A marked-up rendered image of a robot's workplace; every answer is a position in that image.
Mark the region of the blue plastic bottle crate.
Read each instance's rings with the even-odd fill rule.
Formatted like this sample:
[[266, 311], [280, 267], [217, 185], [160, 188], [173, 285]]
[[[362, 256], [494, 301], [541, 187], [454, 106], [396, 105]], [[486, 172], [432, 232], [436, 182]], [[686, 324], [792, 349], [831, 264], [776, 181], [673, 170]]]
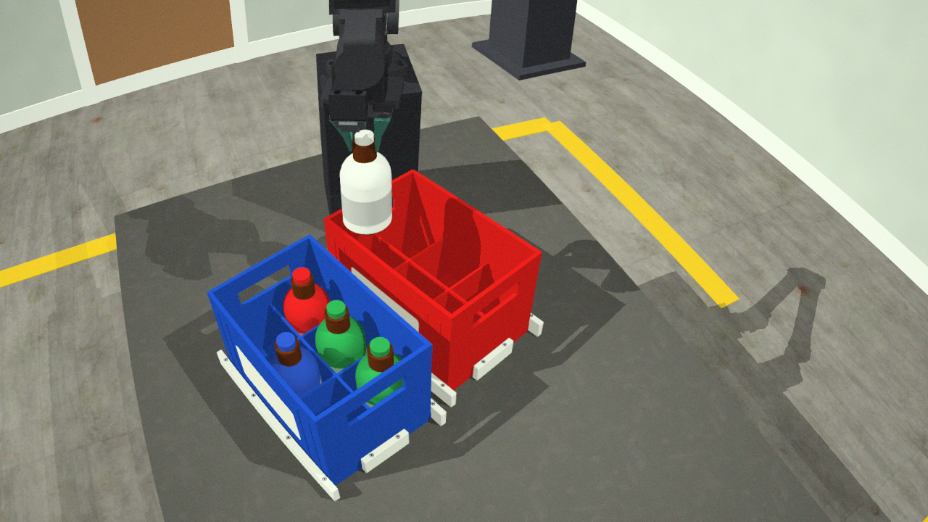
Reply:
[[[291, 276], [241, 303], [238, 293], [286, 265]], [[360, 389], [355, 371], [362, 357], [335, 373], [316, 353], [318, 325], [299, 335], [283, 318], [283, 299], [297, 268], [314, 274], [314, 282], [326, 291], [329, 302], [344, 302], [350, 316], [362, 325], [367, 347], [372, 339], [384, 337], [403, 360]], [[432, 343], [330, 252], [302, 252], [265, 265], [235, 288], [215, 318], [236, 370], [335, 486], [360, 470], [361, 458], [390, 437], [403, 429], [411, 434], [431, 419]], [[318, 361], [322, 383], [301, 397], [269, 363], [276, 352], [276, 337], [283, 331], [290, 331]], [[373, 407], [367, 405], [401, 378], [401, 389]]]

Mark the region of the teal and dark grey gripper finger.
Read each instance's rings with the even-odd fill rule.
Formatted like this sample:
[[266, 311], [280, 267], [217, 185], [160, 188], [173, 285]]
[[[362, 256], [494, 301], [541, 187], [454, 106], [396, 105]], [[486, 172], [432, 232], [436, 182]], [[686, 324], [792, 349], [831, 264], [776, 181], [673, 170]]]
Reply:
[[[331, 123], [333, 123], [333, 126], [335, 127], [335, 123], [333, 121], [331, 121]], [[352, 152], [352, 139], [354, 138], [354, 132], [341, 132], [341, 129], [339, 128], [337, 128], [337, 131], [342, 135], [342, 138], [344, 138], [349, 151]]]
[[390, 118], [374, 118], [374, 133], [375, 133], [375, 149], [376, 152], [380, 151], [381, 138], [384, 135], [388, 124], [390, 123]]

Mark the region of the white bottle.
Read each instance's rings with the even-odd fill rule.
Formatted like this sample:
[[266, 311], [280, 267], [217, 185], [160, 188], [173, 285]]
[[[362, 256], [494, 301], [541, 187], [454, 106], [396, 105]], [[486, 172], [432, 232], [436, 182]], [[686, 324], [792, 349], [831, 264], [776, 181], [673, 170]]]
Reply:
[[392, 221], [392, 170], [375, 149], [372, 131], [352, 139], [352, 153], [339, 170], [344, 225], [360, 235], [373, 235]]

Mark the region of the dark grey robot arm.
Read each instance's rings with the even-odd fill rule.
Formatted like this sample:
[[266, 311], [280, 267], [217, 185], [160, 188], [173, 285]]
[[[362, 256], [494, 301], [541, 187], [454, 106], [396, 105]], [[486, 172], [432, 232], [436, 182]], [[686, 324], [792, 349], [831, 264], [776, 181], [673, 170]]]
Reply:
[[407, 63], [387, 41], [387, 34], [398, 34], [399, 0], [329, 0], [329, 14], [339, 36], [337, 54], [326, 62], [329, 120], [341, 132], [360, 132], [367, 129], [369, 102], [384, 102], [388, 76], [407, 75]]

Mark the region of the red crate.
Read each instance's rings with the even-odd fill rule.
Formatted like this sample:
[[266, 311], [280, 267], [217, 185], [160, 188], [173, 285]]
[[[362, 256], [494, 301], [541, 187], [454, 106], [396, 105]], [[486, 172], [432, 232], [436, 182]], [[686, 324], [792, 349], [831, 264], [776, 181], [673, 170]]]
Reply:
[[542, 252], [432, 181], [391, 192], [389, 227], [343, 224], [328, 251], [432, 343], [431, 372], [455, 390], [528, 331]]

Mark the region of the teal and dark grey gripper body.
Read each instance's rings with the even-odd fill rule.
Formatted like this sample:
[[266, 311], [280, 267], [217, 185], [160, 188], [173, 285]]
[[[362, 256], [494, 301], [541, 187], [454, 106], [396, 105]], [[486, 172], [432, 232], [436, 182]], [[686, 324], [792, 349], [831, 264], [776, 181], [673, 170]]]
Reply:
[[[328, 94], [331, 91], [332, 83], [331, 77], [327, 80], [327, 85], [324, 87], [322, 95], [320, 97], [321, 108], [325, 108], [326, 105], [329, 105]], [[403, 77], [390, 77], [388, 76], [388, 90], [386, 93], [386, 98], [384, 102], [369, 102], [368, 105], [368, 117], [374, 118], [390, 118], [392, 114], [392, 107], [394, 109], [399, 109], [401, 91], [404, 89], [404, 78]], [[390, 108], [389, 108], [390, 107]]]

